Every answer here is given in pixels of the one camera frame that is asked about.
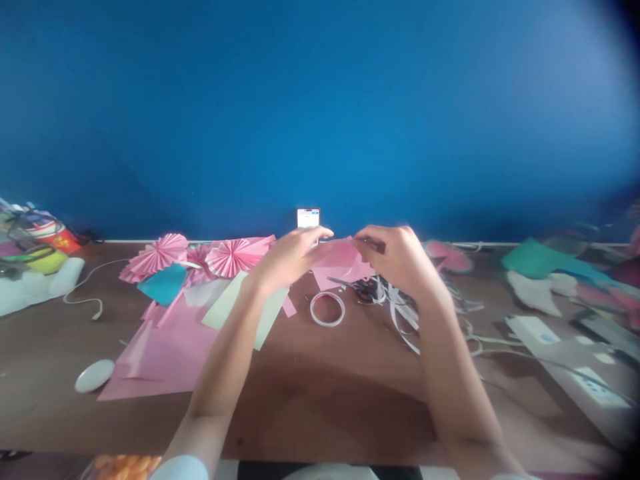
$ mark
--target teal paper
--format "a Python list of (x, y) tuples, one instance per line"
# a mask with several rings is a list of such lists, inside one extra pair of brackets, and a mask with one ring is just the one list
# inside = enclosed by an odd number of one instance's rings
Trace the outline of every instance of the teal paper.
[(138, 290), (163, 307), (168, 307), (180, 293), (186, 278), (187, 269), (173, 263), (170, 267), (138, 283)]

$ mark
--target wire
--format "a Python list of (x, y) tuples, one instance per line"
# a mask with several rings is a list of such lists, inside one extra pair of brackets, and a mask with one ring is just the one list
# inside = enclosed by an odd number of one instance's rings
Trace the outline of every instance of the wire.
[(626, 394), (624, 394), (624, 393), (622, 393), (622, 392), (620, 392), (620, 391), (618, 391), (618, 390), (616, 390), (614, 388), (611, 388), (606, 383), (601, 382), (600, 380), (597, 380), (597, 379), (595, 379), (593, 377), (590, 377), (589, 375), (586, 375), (585, 373), (582, 373), (579, 370), (573, 369), (573, 368), (568, 367), (568, 366), (566, 366), (566, 365), (564, 365), (562, 363), (558, 363), (558, 362), (556, 362), (554, 360), (547, 360), (547, 359), (544, 359), (544, 358), (536, 357), (534, 355), (529, 355), (528, 353), (516, 352), (516, 351), (513, 351), (513, 350), (500, 350), (500, 349), (482, 350), (482, 351), (480, 351), (478, 353), (471, 354), (471, 356), (472, 357), (478, 357), (480, 355), (486, 355), (486, 354), (492, 355), (494, 353), (508, 353), (510, 355), (517, 355), (518, 357), (524, 357), (524, 358), (528, 358), (528, 359), (531, 359), (531, 360), (538, 360), (540, 362), (548, 363), (550, 365), (553, 365), (554, 367), (562, 368), (564, 370), (567, 370), (568, 372), (571, 372), (574, 375), (578, 375), (578, 376), (584, 378), (585, 380), (589, 380), (590, 382), (595, 383), (599, 387), (610, 391), (614, 395), (618, 395), (620, 398), (626, 400), (630, 404), (632, 404), (632, 405), (634, 405), (636, 407), (640, 407), (640, 405), (638, 405), (638, 402), (636, 402), (630, 396), (628, 396), (628, 395), (626, 395)]
[(114, 260), (114, 261), (106, 262), (106, 263), (103, 263), (102, 265), (98, 265), (96, 268), (94, 268), (93, 270), (91, 270), (87, 274), (87, 276), (85, 277), (84, 280), (82, 280), (82, 282), (76, 284), (76, 286), (74, 288), (72, 288), (69, 292), (67, 292), (67, 294), (64, 297), (62, 297), (62, 301), (64, 303), (68, 303), (70, 305), (77, 305), (78, 303), (84, 303), (84, 302), (88, 302), (88, 301), (96, 301), (96, 302), (98, 302), (98, 304), (100, 305), (100, 308), (98, 309), (98, 312), (94, 316), (91, 317), (92, 320), (98, 320), (98, 318), (100, 318), (100, 315), (102, 315), (102, 300), (100, 300), (100, 299), (86, 299), (86, 300), (70, 301), (70, 300), (67, 299), (67, 297), (70, 294), (72, 294), (76, 290), (76, 288), (78, 288), (80, 285), (83, 285), (84, 283), (86, 283), (87, 280), (89, 280), (89, 278), (91, 278), (93, 272), (95, 272), (96, 270), (98, 270), (98, 269), (100, 269), (102, 267), (106, 267), (107, 265), (111, 265), (112, 263), (118, 263), (118, 262), (121, 262), (121, 261), (129, 261), (129, 260), (130, 259), (120, 259), (120, 260)]

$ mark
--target orange object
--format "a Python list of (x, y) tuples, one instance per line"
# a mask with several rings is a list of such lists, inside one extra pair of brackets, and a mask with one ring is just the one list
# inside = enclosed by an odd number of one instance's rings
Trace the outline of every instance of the orange object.
[(27, 229), (27, 232), (32, 237), (48, 243), (64, 253), (73, 253), (80, 249), (73, 234), (58, 221), (50, 221), (40, 227)]

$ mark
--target phone screen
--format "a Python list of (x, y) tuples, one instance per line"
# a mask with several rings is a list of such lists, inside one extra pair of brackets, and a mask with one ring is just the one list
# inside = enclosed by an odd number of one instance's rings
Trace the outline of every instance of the phone screen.
[(320, 225), (320, 209), (298, 209), (298, 228)]

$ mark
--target green paper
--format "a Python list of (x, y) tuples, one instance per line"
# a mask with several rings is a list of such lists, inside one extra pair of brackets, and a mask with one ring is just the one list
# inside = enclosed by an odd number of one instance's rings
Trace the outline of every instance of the green paper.
[[(242, 280), (244, 280), (246, 276), (247, 272), (240, 272), (236, 275), (226, 290), (222, 292), (220, 298), (216, 300), (202, 319), (202, 323), (204, 325), (215, 330), (220, 330), (222, 328), (231, 313), (231, 309), (233, 308), (236, 298), (238, 298), (238, 294), (240, 294), (240, 286), (242, 285)], [(289, 289), (278, 289), (265, 302), (262, 314), (260, 315), (260, 322), (258, 323), (258, 332), (253, 344), (254, 349), (260, 350), (262, 348), (262, 345), (267, 339), (267, 335), (269, 334), (288, 294)]]

